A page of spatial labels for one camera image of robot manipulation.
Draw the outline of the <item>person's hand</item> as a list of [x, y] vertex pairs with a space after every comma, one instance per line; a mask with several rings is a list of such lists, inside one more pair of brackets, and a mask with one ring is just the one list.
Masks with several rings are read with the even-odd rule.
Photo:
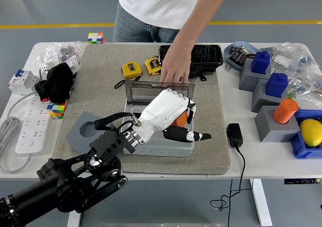
[[191, 51], [194, 44], [188, 46], [175, 45], [169, 47], [163, 61], [160, 82], [182, 83], [188, 82]]

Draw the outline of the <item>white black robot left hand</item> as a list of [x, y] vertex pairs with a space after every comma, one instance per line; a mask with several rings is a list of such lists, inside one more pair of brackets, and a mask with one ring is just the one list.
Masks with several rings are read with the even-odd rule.
[[162, 132], [164, 138], [178, 142], [194, 142], [211, 138], [209, 133], [199, 133], [184, 127], [172, 126], [172, 123], [187, 110], [190, 110], [187, 122], [190, 123], [196, 111], [196, 103], [169, 88], [161, 91], [142, 111], [134, 126], [140, 144], [148, 143], [151, 137]]

